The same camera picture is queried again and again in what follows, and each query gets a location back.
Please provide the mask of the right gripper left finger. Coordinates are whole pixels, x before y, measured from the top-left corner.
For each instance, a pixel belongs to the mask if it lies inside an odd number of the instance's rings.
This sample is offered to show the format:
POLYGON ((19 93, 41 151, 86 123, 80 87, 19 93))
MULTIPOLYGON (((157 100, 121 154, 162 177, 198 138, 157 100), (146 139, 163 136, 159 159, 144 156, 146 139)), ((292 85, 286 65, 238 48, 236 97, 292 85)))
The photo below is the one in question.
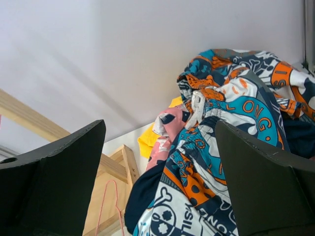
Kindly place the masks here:
POLYGON ((3 236, 80 236, 100 163, 106 126, 76 132, 0 164, 3 236))

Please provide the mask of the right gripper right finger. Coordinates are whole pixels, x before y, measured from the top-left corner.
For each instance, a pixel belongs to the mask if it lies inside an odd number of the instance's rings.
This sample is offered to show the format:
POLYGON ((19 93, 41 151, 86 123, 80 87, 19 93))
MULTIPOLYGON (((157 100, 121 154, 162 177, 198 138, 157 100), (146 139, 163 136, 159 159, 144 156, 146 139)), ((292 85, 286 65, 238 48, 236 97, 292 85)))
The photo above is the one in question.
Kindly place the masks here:
POLYGON ((314 161, 224 121, 215 135, 239 235, 314 235, 314 161))

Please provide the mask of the navy blue shorts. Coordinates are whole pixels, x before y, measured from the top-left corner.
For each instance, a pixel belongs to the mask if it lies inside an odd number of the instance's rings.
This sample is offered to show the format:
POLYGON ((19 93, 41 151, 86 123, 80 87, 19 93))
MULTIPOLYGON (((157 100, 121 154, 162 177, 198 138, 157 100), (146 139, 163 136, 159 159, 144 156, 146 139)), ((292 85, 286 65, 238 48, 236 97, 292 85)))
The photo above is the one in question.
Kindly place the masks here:
MULTIPOLYGON (((293 154, 310 159, 315 156, 315 125, 290 118, 283 121, 286 138, 293 154)), ((125 226, 132 234, 136 225, 150 203, 153 202, 170 150, 169 139, 158 138, 148 161, 147 170, 134 184, 125 210, 125 226), (167 142, 167 150, 158 154, 159 141, 167 142)))

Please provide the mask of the pink hanger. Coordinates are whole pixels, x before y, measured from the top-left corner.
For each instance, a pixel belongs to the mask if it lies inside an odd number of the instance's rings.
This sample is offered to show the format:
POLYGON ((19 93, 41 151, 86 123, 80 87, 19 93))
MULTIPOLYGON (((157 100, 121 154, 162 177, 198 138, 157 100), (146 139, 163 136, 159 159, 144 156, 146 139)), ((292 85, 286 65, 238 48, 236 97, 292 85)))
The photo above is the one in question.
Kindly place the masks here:
POLYGON ((125 236, 122 211, 119 208, 118 186, 116 181, 111 179, 105 184, 94 235, 98 236, 116 221, 118 221, 118 225, 114 225, 117 228, 116 231, 120 230, 121 235, 125 236))

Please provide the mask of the blue orange patterned shorts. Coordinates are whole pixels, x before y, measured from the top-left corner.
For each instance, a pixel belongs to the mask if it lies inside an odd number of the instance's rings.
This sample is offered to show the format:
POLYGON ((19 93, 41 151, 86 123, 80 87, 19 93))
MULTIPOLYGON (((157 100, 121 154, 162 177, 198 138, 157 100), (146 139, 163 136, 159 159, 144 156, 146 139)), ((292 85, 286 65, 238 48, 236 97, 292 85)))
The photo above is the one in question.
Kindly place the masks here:
POLYGON ((177 79, 190 112, 133 236, 237 236, 215 127, 224 121, 290 151, 285 119, 315 124, 315 79, 266 51, 214 49, 177 79))

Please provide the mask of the yellow shorts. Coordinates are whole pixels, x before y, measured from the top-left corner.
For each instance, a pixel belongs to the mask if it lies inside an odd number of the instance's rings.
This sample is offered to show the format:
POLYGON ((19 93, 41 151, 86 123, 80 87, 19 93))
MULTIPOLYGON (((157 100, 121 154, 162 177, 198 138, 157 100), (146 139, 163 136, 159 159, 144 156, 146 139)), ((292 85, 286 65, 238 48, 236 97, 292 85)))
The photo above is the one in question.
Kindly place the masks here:
POLYGON ((149 159, 155 142, 160 137, 153 131, 154 122, 137 139, 140 155, 149 159))

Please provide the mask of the pink patterned shorts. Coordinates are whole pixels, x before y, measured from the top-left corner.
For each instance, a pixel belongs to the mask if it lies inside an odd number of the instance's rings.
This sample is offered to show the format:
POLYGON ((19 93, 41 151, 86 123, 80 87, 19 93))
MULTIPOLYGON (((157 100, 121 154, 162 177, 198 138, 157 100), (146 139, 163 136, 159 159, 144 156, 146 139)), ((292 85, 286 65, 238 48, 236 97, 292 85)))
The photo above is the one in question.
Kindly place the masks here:
POLYGON ((184 104, 167 108, 158 115, 153 125, 153 132, 158 138, 151 151, 146 171, 167 159, 172 142, 184 128, 189 117, 190 112, 184 104))

